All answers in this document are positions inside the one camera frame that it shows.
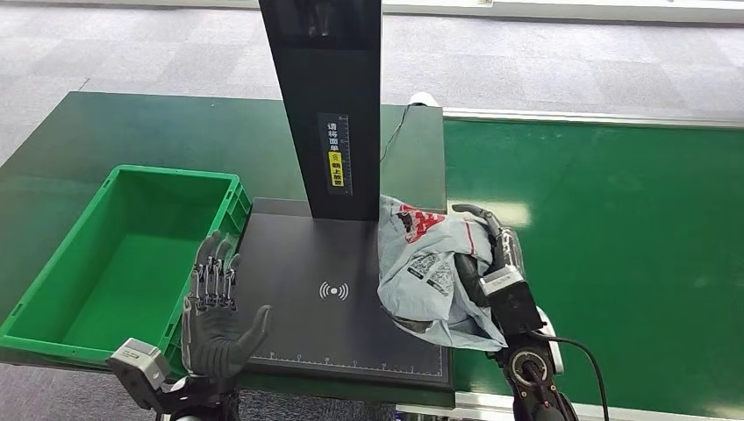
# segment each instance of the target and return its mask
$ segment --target green workbench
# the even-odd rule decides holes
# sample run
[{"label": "green workbench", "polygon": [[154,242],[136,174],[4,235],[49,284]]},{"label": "green workbench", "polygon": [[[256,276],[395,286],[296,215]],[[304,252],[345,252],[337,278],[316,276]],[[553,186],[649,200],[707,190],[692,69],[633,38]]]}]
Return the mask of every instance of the green workbench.
[{"label": "green workbench", "polygon": [[[383,107],[383,137],[401,111]],[[440,111],[414,111],[383,163],[383,192],[429,209],[478,203],[514,225],[536,300],[559,334],[595,353],[612,407],[744,417],[744,129],[446,112],[445,198],[443,172],[429,179],[408,161],[441,162],[441,147],[426,143],[441,136]],[[71,93],[0,168],[0,320],[119,163],[233,172],[252,196],[304,196],[281,103]],[[588,362],[562,353],[559,387],[597,404]],[[0,360],[51,365],[9,350]],[[454,384],[460,396],[508,394],[478,352],[454,352]],[[246,385],[454,400],[312,379]]]}]

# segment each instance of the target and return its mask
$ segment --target green plastic crate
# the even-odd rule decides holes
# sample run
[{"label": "green plastic crate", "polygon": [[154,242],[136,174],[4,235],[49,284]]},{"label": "green plastic crate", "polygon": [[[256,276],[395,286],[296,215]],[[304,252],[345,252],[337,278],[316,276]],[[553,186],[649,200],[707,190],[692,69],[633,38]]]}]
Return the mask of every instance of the green plastic crate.
[{"label": "green plastic crate", "polygon": [[84,366],[130,337],[166,350],[199,244],[214,230],[237,240],[249,210],[237,175],[114,168],[0,326],[0,346]]}]

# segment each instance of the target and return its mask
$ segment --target white plastic bag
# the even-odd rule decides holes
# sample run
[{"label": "white plastic bag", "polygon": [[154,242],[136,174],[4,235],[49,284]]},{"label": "white plastic bag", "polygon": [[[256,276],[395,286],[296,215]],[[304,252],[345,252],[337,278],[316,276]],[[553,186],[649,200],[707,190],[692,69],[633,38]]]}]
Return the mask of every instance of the white plastic bag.
[{"label": "white plastic bag", "polygon": [[506,347],[489,309],[470,301],[454,268],[455,253],[475,257],[481,273],[491,263],[482,224],[381,197],[377,295],[398,327],[442,346],[494,352]]}]

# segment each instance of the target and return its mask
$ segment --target black cable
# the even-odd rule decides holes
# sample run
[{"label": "black cable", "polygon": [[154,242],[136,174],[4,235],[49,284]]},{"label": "black cable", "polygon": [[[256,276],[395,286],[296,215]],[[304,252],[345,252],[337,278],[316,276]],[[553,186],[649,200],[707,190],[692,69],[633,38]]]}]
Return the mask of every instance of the black cable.
[{"label": "black cable", "polygon": [[385,157],[388,156],[388,147],[390,146],[391,143],[393,143],[393,140],[395,140],[395,138],[397,137],[397,134],[400,133],[400,129],[401,127],[403,127],[403,122],[405,121],[405,116],[408,114],[408,109],[411,108],[411,105],[412,103],[409,103],[408,105],[405,106],[405,108],[403,109],[403,116],[401,116],[400,118],[400,123],[397,124],[396,130],[394,130],[393,134],[390,135],[390,139],[388,139],[388,143],[385,144],[385,149],[383,150],[383,157],[380,158],[381,164],[383,163],[383,160],[385,159]]},{"label": "black cable", "polygon": [[563,342],[566,344],[571,344],[580,348],[586,354],[586,356],[589,357],[589,361],[591,361],[591,365],[594,367],[594,374],[597,375],[597,382],[599,383],[599,397],[600,399],[602,399],[602,412],[604,413],[604,421],[610,421],[610,410],[607,406],[607,394],[605,393],[605,381],[602,380],[602,372],[599,370],[597,359],[594,358],[594,355],[591,353],[589,348],[587,348],[586,345],[582,344],[581,342],[573,339],[561,338],[557,336],[547,336],[537,332],[529,332],[528,334],[535,339],[545,340],[548,342]]}]

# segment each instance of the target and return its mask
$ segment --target sticker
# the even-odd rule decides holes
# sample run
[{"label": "sticker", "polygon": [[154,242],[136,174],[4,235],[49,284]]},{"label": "sticker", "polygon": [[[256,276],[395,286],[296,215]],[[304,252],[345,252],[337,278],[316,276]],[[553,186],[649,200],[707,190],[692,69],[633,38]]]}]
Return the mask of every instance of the sticker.
[{"label": "sticker", "polygon": [[351,145],[349,142],[348,115],[327,112],[318,113],[320,143],[328,172],[328,193],[351,196]]}]

